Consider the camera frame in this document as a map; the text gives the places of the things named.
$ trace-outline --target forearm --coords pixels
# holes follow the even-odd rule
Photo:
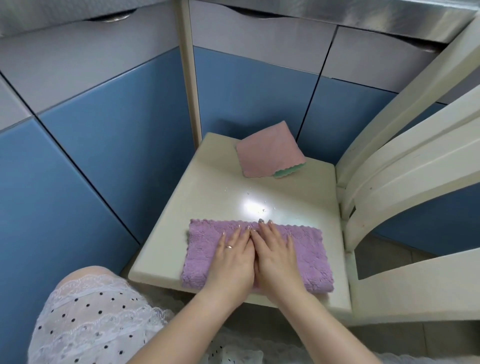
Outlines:
[[[379,364],[379,360],[313,295],[290,295],[279,305],[316,364]]]
[[[230,313],[200,291],[128,364],[197,364]]]

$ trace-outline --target stainless steel countertop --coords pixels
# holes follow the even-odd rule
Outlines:
[[[91,19],[162,1],[165,0],[0,0],[0,36]],[[451,42],[480,9],[480,0],[207,1],[441,43]]]

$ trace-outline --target purple cloth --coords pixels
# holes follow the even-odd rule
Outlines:
[[[256,222],[190,221],[189,245],[181,274],[183,287],[201,289],[205,285],[208,268],[222,232],[225,231],[228,239],[239,224],[242,229],[247,225],[258,229]],[[277,229],[285,240],[289,233],[293,237],[298,268],[305,288],[312,293],[332,292],[332,270],[322,244],[322,232],[308,226],[277,225]]]

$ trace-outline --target person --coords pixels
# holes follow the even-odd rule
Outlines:
[[[294,328],[304,348],[221,329],[254,281]],[[34,329],[29,363],[378,364],[379,358],[303,286],[291,237],[275,224],[222,235],[203,289],[173,317],[151,307],[124,279],[87,267],[62,280]]]

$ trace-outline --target blue panel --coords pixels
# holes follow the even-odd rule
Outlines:
[[[194,47],[202,134],[238,139],[285,120],[297,136],[318,75]]]
[[[412,207],[375,229],[377,234],[433,254],[480,246],[480,184]]]
[[[179,49],[40,118],[143,243],[194,154]]]
[[[336,164],[358,134],[396,93],[320,77],[298,144],[307,157]],[[444,107],[434,104],[405,131]]]
[[[48,295],[90,265],[120,272],[138,244],[35,120],[0,133],[0,352],[26,362]]]

